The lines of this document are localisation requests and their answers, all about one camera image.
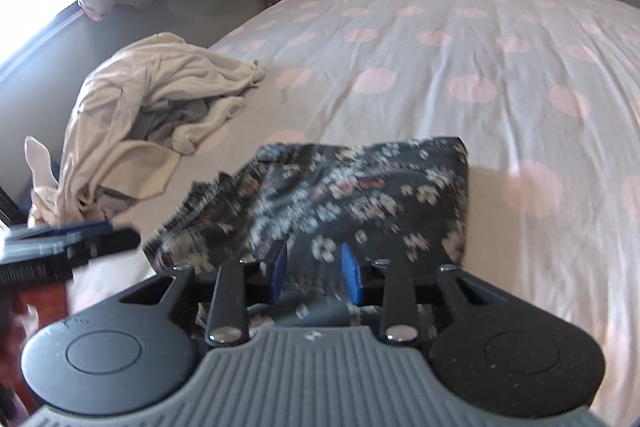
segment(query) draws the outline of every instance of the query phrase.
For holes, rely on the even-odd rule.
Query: polka dot bed sheet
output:
[[[640,416],[640,10],[284,0],[212,49],[258,60],[265,79],[161,198],[121,221],[150,234],[192,180],[235,171],[262,143],[460,136],[466,269],[589,331],[607,359],[594,411],[621,427]],[[141,254],[104,262],[79,278],[72,306],[146,275]]]

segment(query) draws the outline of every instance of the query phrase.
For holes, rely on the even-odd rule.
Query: ribbed gray surface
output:
[[[262,330],[211,351],[178,393],[145,411],[89,419],[43,408],[24,425],[604,427],[587,409],[543,420],[485,413],[445,389],[418,351],[385,346],[367,327]]]

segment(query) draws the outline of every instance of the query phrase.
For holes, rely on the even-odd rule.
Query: window sill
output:
[[[56,17],[43,29],[37,32],[29,39],[18,51],[11,55],[7,60],[0,63],[0,84],[8,77],[16,68],[18,68],[25,60],[31,57],[37,49],[53,38],[56,33],[62,31],[72,22],[84,15],[81,7],[75,2],[62,10]]]

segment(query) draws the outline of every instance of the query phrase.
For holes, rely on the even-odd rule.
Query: floral shorts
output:
[[[377,309],[348,302],[340,245],[356,242],[370,259],[402,258],[414,273],[459,264],[467,171],[459,138],[266,145],[236,174],[194,183],[145,254],[156,271],[174,264],[214,271],[247,253],[259,259],[286,239],[282,296],[252,307],[254,328],[374,325]]]

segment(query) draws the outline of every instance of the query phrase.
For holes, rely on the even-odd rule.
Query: bed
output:
[[[640,10],[612,0],[284,0],[212,48],[267,75],[183,159],[162,197],[118,218],[148,237],[192,180],[263,143],[460,136],[470,153],[466,269],[589,331],[607,372],[594,411],[640,416]],[[73,311],[151,274],[96,263]]]

